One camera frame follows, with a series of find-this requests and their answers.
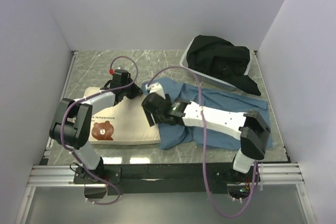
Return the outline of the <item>blue fabric pillowcase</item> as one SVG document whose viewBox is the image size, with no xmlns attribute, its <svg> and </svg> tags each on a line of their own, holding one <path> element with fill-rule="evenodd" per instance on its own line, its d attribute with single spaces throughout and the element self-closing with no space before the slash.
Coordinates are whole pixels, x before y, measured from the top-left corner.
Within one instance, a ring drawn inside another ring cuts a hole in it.
<svg viewBox="0 0 336 224">
<path fill-rule="evenodd" d="M 196 86 L 176 82 L 167 77 L 155 79 L 155 82 L 162 85 L 164 92 L 169 94 L 172 100 L 179 98 L 194 102 L 198 101 L 198 87 Z M 266 101 L 225 91 L 202 88 L 202 105 L 230 112 L 256 110 L 270 124 L 268 103 Z M 200 127 L 159 124 L 159 133 L 161 139 L 160 149 L 162 150 L 182 143 L 195 142 L 198 145 L 202 145 L 204 142 L 203 129 Z M 207 147 L 235 151 L 240 149 L 240 141 L 229 135 L 207 129 Z"/>
</svg>

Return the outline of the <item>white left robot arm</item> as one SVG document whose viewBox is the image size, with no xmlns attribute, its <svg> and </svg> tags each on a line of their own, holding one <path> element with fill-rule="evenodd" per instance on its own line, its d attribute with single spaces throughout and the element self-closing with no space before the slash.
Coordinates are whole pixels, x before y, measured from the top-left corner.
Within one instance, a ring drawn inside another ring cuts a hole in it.
<svg viewBox="0 0 336 224">
<path fill-rule="evenodd" d="M 91 182 L 104 179 L 102 158 L 89 143 L 91 118 L 103 109 L 120 103 L 123 98 L 134 99 L 142 94 L 131 74 L 122 69 L 110 70 L 109 80 L 97 95 L 75 100 L 64 98 L 59 102 L 49 130 L 49 137 L 75 154 L 87 167 L 86 176 Z"/>
</svg>

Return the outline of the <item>cream pillow with bear print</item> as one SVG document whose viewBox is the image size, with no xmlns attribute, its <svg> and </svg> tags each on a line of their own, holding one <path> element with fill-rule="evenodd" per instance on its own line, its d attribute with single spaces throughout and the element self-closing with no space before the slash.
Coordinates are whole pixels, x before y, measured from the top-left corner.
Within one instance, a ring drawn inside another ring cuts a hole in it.
<svg viewBox="0 0 336 224">
<path fill-rule="evenodd" d="M 141 107 L 145 95 L 130 100 L 124 98 L 117 105 L 92 115 L 89 141 L 105 145 L 147 145 L 160 143 L 158 126 L 149 126 Z"/>
</svg>

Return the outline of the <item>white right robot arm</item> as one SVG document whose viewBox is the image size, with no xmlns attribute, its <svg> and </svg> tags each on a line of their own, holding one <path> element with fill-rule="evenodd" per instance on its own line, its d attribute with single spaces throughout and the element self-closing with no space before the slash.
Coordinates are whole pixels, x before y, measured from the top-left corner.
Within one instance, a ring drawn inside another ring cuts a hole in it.
<svg viewBox="0 0 336 224">
<path fill-rule="evenodd" d="M 256 110 L 228 112 L 201 106 L 193 101 L 150 93 L 141 104 L 150 126 L 156 124 L 202 127 L 220 132 L 240 141 L 230 175 L 241 182 L 255 161 L 265 158 L 271 128 Z"/>
</svg>

